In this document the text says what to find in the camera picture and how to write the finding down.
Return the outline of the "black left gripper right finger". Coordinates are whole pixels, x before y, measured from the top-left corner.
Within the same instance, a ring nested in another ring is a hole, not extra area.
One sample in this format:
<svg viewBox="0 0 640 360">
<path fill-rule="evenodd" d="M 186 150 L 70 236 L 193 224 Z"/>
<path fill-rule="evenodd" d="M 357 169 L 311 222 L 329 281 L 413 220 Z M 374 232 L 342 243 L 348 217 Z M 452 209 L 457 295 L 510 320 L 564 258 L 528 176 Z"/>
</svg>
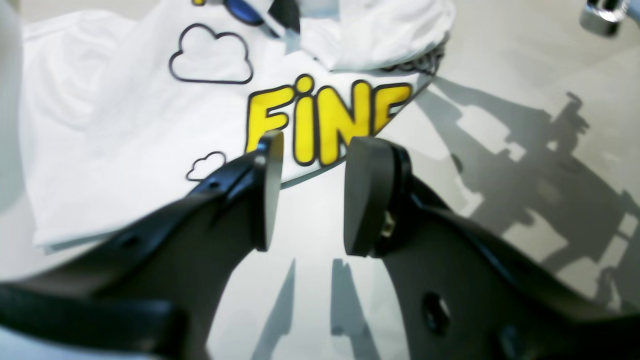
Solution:
<svg viewBox="0 0 640 360">
<path fill-rule="evenodd" d="M 639 314 L 569 289 L 448 207 L 407 150 L 356 136 L 345 155 L 343 246 L 382 260 L 412 360 L 637 360 Z"/>
</svg>

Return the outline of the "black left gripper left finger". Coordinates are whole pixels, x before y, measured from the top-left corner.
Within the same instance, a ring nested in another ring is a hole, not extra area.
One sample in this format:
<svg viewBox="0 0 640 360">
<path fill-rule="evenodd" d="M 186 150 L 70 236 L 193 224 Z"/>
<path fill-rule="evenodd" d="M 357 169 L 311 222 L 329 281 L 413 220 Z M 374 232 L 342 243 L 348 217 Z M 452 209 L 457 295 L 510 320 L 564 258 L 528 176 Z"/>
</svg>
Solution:
<svg viewBox="0 0 640 360">
<path fill-rule="evenodd" d="M 284 135 L 54 268 L 1 283 L 3 360 L 208 360 L 223 292 L 269 249 Z"/>
</svg>

